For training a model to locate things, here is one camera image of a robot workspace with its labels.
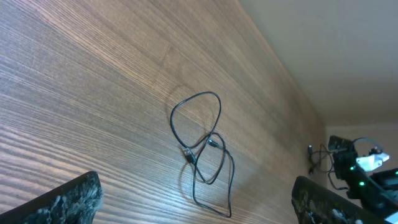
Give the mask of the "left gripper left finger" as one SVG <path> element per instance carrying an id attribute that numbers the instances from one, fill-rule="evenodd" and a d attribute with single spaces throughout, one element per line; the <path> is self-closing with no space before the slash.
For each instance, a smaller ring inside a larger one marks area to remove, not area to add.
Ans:
<path id="1" fill-rule="evenodd" d="M 23 205 L 1 214 L 1 223 L 92 223 L 104 192 L 95 171 L 89 171 Z"/>

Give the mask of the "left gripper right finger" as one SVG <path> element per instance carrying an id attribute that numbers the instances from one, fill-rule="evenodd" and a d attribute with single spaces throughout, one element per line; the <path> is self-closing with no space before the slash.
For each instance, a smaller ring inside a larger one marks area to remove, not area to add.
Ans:
<path id="1" fill-rule="evenodd" d="M 292 205 L 299 224 L 383 224 L 379 218 L 318 185 L 298 176 L 292 189 Z"/>

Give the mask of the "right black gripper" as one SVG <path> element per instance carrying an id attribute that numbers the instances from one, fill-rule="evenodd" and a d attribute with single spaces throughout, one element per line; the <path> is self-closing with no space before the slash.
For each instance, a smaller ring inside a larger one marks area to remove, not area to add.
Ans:
<path id="1" fill-rule="evenodd" d="M 353 141 L 331 135 L 328 142 L 328 149 L 332 152 L 333 167 L 337 179 L 345 180 L 356 167 L 358 153 L 353 146 Z"/>

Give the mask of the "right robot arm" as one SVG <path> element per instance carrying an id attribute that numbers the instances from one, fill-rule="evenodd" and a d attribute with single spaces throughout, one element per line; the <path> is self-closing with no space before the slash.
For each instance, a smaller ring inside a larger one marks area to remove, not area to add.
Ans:
<path id="1" fill-rule="evenodd" d="M 360 156 L 355 144 L 370 142 L 369 154 Z M 349 140 L 330 136 L 328 149 L 333 155 L 336 178 L 346 182 L 347 197 L 358 199 L 362 207 L 389 223 L 397 223 L 397 169 L 373 172 L 389 160 L 376 141 L 368 138 Z"/>

